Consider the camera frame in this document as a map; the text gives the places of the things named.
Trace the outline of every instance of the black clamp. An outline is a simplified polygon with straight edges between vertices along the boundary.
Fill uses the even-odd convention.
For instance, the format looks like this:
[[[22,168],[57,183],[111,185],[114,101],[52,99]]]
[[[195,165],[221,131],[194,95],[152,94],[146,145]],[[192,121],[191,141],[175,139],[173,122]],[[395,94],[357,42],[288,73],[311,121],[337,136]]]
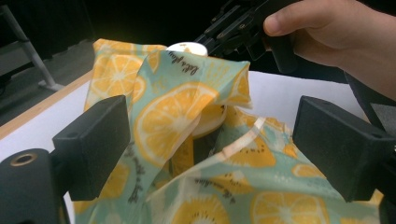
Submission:
[[[384,194],[381,223],[396,223],[396,138],[330,102],[302,96],[293,142],[346,202]]]
[[[130,142],[125,96],[98,102],[52,138],[0,163],[0,223],[70,223],[72,201],[98,197]]]
[[[230,0],[212,19],[210,25],[195,42],[206,46],[208,54],[222,58],[234,51],[248,51],[253,61],[271,49],[279,72],[287,74],[297,69],[288,35],[271,37],[263,31],[266,17],[295,0]]]

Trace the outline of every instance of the white surface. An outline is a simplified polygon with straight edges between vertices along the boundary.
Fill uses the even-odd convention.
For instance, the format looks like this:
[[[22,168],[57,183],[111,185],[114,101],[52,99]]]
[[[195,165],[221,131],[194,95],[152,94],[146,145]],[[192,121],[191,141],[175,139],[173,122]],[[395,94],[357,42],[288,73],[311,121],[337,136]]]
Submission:
[[[249,87],[253,108],[245,110],[262,117],[277,118],[291,129],[302,95],[332,102],[359,118],[365,118],[347,84],[249,72]]]
[[[300,97],[308,95],[337,104],[360,118],[364,118],[351,89],[346,84],[300,79],[259,72],[249,72],[253,109],[247,112],[275,117],[292,128]],[[52,137],[76,119],[82,112],[89,83],[82,85],[40,115],[0,140],[0,161],[25,149],[44,148],[52,151]],[[65,195],[70,218],[74,223],[70,197]]]

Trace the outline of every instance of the wooden edge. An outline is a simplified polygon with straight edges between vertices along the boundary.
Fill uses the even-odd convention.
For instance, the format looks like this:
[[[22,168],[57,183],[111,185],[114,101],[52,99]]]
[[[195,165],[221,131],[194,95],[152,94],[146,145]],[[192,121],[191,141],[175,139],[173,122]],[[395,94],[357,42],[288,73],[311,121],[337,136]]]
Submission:
[[[54,105],[56,102],[62,100],[66,95],[70,94],[72,91],[76,90],[78,87],[82,86],[84,83],[91,80],[91,78],[92,78],[92,71],[79,77],[69,85],[63,87],[59,91],[53,93],[51,96],[47,97],[45,100],[41,101],[37,105],[34,105],[30,109],[18,115],[15,119],[1,126],[0,140],[5,138],[7,135],[14,132],[15,130],[19,129],[23,124],[27,123],[35,116],[39,115],[47,108]]]

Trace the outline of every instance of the yellow citrus pattern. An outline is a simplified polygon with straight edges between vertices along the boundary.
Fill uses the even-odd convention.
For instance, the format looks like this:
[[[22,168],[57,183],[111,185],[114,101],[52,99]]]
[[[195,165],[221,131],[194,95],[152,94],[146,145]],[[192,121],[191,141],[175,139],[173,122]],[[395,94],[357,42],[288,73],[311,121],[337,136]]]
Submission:
[[[152,73],[156,74],[161,62],[161,52],[159,50],[151,52],[148,55],[147,60]]]
[[[379,224],[376,217],[365,217],[363,219],[342,217],[340,218],[340,224]]]
[[[144,45],[143,46],[143,51],[146,54],[150,54],[154,50],[163,50],[166,49],[166,46],[163,45]]]
[[[134,124],[134,139],[142,156],[162,166],[189,135],[185,130],[218,95],[203,83],[190,82],[151,101]]]
[[[298,158],[297,147],[293,143],[286,144],[285,147],[283,147],[283,153],[294,159]]]
[[[242,171],[234,171],[224,175],[214,176],[210,178],[210,180],[217,183],[217,185],[222,188],[227,189],[231,194],[244,194],[253,191],[253,187],[250,186]]]
[[[276,159],[265,142],[257,136],[247,147],[233,154],[225,162],[239,166],[266,167],[274,166]]]
[[[106,70],[106,65],[109,60],[110,56],[109,55],[98,55],[95,58],[95,63],[93,65],[92,69],[92,79],[100,77]],[[88,92],[87,95],[87,100],[84,105],[84,111],[96,104],[97,102],[103,100],[103,95],[104,94],[99,94],[96,92],[91,91],[91,85],[90,85],[90,91]]]
[[[74,210],[77,214],[83,213],[90,206],[97,203],[102,199],[113,199],[121,196],[123,189],[125,187],[127,178],[129,174],[129,168],[127,165],[118,163],[114,170],[111,172],[107,179],[99,197],[92,201],[87,202],[74,202]]]
[[[250,207],[252,223],[329,223],[326,205],[319,197],[292,192],[262,192]]]
[[[146,81],[140,76],[137,76],[134,81],[134,94],[133,94],[133,103],[136,103],[146,91]]]
[[[192,132],[194,139],[203,137],[215,131],[225,120],[226,105],[208,105],[201,113],[198,126]]]
[[[103,99],[130,94],[142,60],[131,55],[114,55],[103,61],[95,65],[91,90]]]
[[[248,86],[248,66],[245,66],[235,77],[227,105],[241,105],[251,107]]]
[[[173,176],[181,175],[194,165],[193,144],[192,135],[190,135],[176,150],[171,159]]]
[[[265,123],[280,132],[285,130],[285,123],[279,122],[276,118],[266,118]]]
[[[314,165],[299,163],[291,168],[291,172],[295,176],[299,177],[320,177],[326,178],[326,176]]]
[[[224,120],[224,123],[232,128],[236,128],[242,125],[247,125],[249,128],[252,128],[256,120],[256,116],[250,115],[249,113],[243,111],[237,106],[228,106],[227,117]]]
[[[170,174],[170,171],[169,171],[169,167],[170,167],[170,164],[169,164],[170,162],[169,161],[167,161],[164,165],[163,165],[163,169],[162,169],[162,172],[164,172],[165,174]],[[170,175],[167,175],[166,177],[161,177],[161,178],[159,178],[159,179],[154,179],[153,180],[153,186],[156,188],[156,189],[160,189],[160,188],[162,188],[164,185],[166,185],[169,181],[171,181],[172,180],[172,176],[170,176]]]
[[[98,39],[93,43],[95,52],[101,50],[104,52],[133,52],[136,50],[136,45],[114,40]]]
[[[177,209],[172,224],[230,223],[227,212],[216,195],[189,198]]]

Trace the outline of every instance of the beeswax food wrap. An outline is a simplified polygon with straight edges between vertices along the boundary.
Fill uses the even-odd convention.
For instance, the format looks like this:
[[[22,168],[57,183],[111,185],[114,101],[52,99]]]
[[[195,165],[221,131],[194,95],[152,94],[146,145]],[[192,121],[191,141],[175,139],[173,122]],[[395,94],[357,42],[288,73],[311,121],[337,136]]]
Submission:
[[[380,193],[345,203],[284,123],[244,112],[249,62],[165,49],[94,43],[86,109],[126,95],[132,142],[100,197],[74,202],[76,223],[379,223]],[[192,133],[211,106],[225,120],[197,161]]]

